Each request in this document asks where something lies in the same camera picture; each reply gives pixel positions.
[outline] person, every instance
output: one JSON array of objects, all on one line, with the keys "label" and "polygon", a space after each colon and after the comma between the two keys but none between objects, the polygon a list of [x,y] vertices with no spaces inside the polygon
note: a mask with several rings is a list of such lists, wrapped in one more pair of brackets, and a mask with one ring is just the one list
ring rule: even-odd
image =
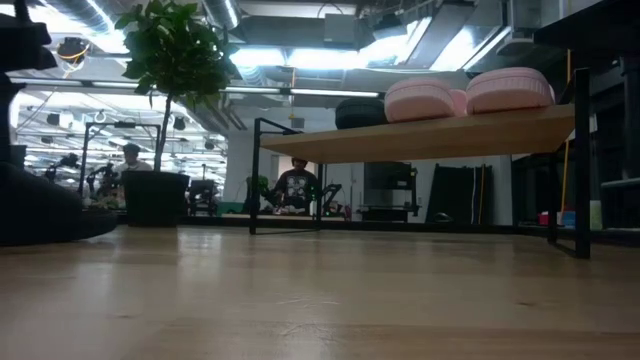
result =
[{"label": "person", "polygon": [[309,214],[309,205],[319,186],[318,178],[305,170],[306,160],[293,158],[291,163],[293,169],[282,173],[276,183],[276,196],[283,197],[282,204],[293,207],[293,212]]},{"label": "person", "polygon": [[124,171],[151,171],[153,168],[151,165],[144,161],[138,160],[138,154],[140,154],[140,147],[136,144],[127,144],[122,147],[124,151],[124,163],[116,166],[113,171],[118,173],[118,177],[122,175]]}]

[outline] dark shirt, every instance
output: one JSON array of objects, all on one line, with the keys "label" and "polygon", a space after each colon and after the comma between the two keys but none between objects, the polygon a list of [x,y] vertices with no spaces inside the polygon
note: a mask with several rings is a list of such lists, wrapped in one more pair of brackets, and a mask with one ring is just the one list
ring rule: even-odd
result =
[{"label": "dark shirt", "polygon": [[276,183],[275,190],[282,191],[285,205],[308,210],[311,200],[315,198],[318,186],[318,178],[312,173],[304,169],[291,169],[282,173]]}]

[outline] wooden floor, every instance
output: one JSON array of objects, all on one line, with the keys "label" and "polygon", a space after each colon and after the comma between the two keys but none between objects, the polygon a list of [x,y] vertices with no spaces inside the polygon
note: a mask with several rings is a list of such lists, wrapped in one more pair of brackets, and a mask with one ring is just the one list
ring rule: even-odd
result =
[{"label": "wooden floor", "polygon": [[640,252],[593,257],[521,236],[121,227],[0,248],[0,359],[638,359]]}]

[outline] pink cushion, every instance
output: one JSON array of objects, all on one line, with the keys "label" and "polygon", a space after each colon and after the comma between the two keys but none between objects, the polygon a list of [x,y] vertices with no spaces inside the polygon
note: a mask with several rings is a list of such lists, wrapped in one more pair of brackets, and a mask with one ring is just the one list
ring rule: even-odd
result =
[{"label": "pink cushion", "polygon": [[413,78],[395,83],[384,99],[390,123],[437,119],[455,114],[451,89],[442,81]]},{"label": "pink cushion", "polygon": [[480,114],[551,106],[547,79],[534,69],[509,68],[477,76],[467,87],[467,112]]},{"label": "pink cushion", "polygon": [[467,115],[467,92],[464,90],[453,89],[449,93],[453,98],[453,107],[456,116]]}]

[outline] plant stem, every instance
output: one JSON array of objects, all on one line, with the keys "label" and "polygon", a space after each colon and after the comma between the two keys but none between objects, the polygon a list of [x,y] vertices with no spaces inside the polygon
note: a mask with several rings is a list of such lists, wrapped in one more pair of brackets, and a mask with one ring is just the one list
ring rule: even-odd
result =
[{"label": "plant stem", "polygon": [[162,152],[164,151],[164,143],[167,141],[167,127],[169,127],[169,117],[171,116],[171,101],[173,94],[167,94],[167,104],[164,109],[164,120],[162,121],[162,129],[160,130],[160,144],[156,149],[156,159],[154,169],[160,171],[162,168]]}]

